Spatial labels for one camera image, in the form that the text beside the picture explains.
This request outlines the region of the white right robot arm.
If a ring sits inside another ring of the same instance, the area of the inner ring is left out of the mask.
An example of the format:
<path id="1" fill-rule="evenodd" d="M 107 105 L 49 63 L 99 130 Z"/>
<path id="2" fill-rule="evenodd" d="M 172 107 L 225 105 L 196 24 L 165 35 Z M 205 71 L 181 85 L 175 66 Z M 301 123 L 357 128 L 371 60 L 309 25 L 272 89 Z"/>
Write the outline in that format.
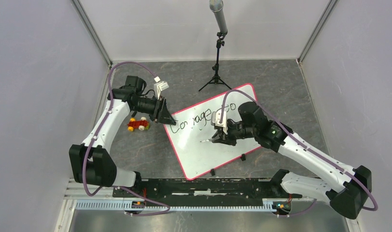
<path id="1" fill-rule="evenodd" d="M 372 198 L 372 172 L 365 166 L 344 164 L 307 143 L 285 124 L 270 120 L 255 102 L 238 107 L 240 121 L 227 117 L 219 109 L 212 113 L 211 124 L 216 130 L 212 143 L 235 146 L 239 140 L 253 138 L 261 147 L 288 157 L 316 177 L 304 177 L 288 170 L 279 170 L 271 179 L 270 191 L 276 197 L 299 194 L 329 204 L 337 213 L 356 219 Z"/>

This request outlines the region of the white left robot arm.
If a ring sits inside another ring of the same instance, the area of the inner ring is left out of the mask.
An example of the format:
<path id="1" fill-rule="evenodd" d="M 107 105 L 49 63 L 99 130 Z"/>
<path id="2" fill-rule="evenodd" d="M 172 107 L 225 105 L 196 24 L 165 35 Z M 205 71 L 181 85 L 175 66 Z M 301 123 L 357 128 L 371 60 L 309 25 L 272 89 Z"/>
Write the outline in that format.
<path id="1" fill-rule="evenodd" d="M 131 197 L 139 196 L 143 184 L 140 174 L 118 168 L 110 156 L 110 148 L 120 125 L 131 112 L 147 114 L 155 123 L 176 125 L 161 92 L 168 88 L 158 77 L 154 84 L 155 96 L 144 95 L 146 82 L 137 76 L 127 76 L 120 88 L 113 88 L 105 109 L 89 135 L 79 145 L 72 145 L 69 157 L 73 177 L 78 183 L 100 187 L 123 186 Z"/>

